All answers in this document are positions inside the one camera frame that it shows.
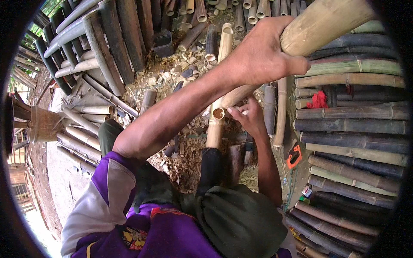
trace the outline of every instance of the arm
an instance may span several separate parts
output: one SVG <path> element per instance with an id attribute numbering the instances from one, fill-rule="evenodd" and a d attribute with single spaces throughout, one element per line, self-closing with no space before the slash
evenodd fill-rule
<path id="1" fill-rule="evenodd" d="M 113 151 L 143 161 L 161 150 L 213 101 L 244 84 L 261 85 L 290 74 L 305 74 L 309 63 L 280 48 L 292 17 L 265 18 L 215 69 L 151 107 L 116 139 Z"/>
<path id="2" fill-rule="evenodd" d="M 228 108 L 228 112 L 238 120 L 244 129 L 254 138 L 258 151 L 258 188 L 275 206 L 281 207 L 281 182 L 277 164 L 270 145 L 270 138 L 264 123 L 262 108 L 254 97 L 248 98 L 248 104 Z"/>

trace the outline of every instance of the plastic container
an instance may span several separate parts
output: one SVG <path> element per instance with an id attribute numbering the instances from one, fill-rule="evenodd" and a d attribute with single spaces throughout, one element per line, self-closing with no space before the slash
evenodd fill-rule
<path id="1" fill-rule="evenodd" d="M 172 33 L 161 31 L 152 36 L 152 49 L 159 57 L 173 55 Z"/>

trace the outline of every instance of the red cloth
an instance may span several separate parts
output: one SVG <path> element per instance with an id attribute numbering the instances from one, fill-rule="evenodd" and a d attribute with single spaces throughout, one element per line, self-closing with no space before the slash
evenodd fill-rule
<path id="1" fill-rule="evenodd" d="M 319 109 L 323 107 L 328 107 L 326 103 L 327 97 L 322 90 L 315 93 L 313 96 L 313 103 L 307 102 L 307 108 L 309 109 Z"/>

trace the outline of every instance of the hole in bamboo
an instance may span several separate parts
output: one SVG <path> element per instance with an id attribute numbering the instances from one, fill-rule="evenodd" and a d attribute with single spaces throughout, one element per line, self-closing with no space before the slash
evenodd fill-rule
<path id="1" fill-rule="evenodd" d="M 214 111 L 212 111 L 212 115 L 214 116 L 215 119 L 223 119 L 225 116 L 225 111 L 223 108 L 216 108 Z"/>

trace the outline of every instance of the hand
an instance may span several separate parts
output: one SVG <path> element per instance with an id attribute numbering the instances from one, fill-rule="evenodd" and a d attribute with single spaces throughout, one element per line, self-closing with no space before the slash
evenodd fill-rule
<path id="1" fill-rule="evenodd" d="M 249 96 L 248 103 L 239 110 L 234 107 L 228 107 L 227 110 L 254 139 L 267 136 L 262 108 L 253 96 Z"/>
<path id="2" fill-rule="evenodd" d="M 280 46 L 280 35 L 293 19 L 291 16 L 261 19 L 219 66 L 225 67 L 228 75 L 236 75 L 233 79 L 238 85 L 262 85 L 292 74 L 304 75 L 310 63 L 302 56 L 283 53 Z"/>

